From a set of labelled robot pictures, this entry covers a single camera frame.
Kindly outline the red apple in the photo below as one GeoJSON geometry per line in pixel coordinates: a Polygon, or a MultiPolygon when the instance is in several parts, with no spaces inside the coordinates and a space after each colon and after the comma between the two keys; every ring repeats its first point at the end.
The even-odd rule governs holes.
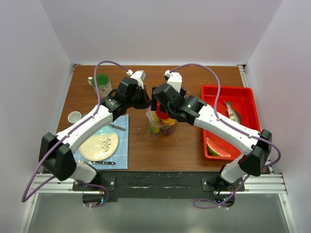
{"type": "Polygon", "coordinates": [[[169,115],[166,113],[165,109],[163,109],[163,106],[160,104],[159,101],[157,102],[155,113],[159,119],[168,119],[169,118],[169,115]]]}

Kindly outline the clear zip top bag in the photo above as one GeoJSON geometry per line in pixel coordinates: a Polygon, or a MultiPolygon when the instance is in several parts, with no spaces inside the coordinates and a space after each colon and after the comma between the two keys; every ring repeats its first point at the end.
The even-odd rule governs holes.
{"type": "Polygon", "coordinates": [[[146,116],[148,118],[148,134],[153,137],[160,137],[167,134],[171,134],[177,124],[177,121],[174,125],[163,124],[161,119],[157,117],[156,112],[151,110],[151,107],[147,109],[146,116]],[[160,132],[158,134],[151,134],[149,131],[149,128],[151,126],[159,127],[160,132]]]}

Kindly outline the yellow green mango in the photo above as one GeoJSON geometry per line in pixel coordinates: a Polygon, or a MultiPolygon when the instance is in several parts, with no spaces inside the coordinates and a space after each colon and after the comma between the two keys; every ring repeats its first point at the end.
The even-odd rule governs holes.
{"type": "Polygon", "coordinates": [[[151,134],[158,134],[160,132],[160,128],[159,127],[155,127],[155,126],[151,126],[149,128],[149,131],[151,134]]]}

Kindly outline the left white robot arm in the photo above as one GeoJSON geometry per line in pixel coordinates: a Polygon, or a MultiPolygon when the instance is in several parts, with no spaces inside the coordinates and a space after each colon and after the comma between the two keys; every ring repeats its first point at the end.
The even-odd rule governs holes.
{"type": "Polygon", "coordinates": [[[58,180],[68,178],[83,181],[89,190],[100,187],[101,179],[95,168],[76,162],[75,151],[99,129],[124,115],[128,108],[146,109],[151,101],[143,84],[145,73],[140,70],[123,78],[114,95],[103,98],[99,105],[69,128],[42,137],[39,165],[58,180]]]}

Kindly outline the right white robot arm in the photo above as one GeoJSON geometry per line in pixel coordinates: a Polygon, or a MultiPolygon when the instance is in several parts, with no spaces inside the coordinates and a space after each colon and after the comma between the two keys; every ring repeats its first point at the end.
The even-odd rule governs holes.
{"type": "Polygon", "coordinates": [[[258,132],[223,116],[195,96],[186,96],[186,90],[162,84],[152,90],[152,97],[164,108],[170,118],[207,130],[229,142],[241,155],[221,168],[209,184],[227,191],[244,175],[260,176],[271,152],[272,134],[258,132]]]}

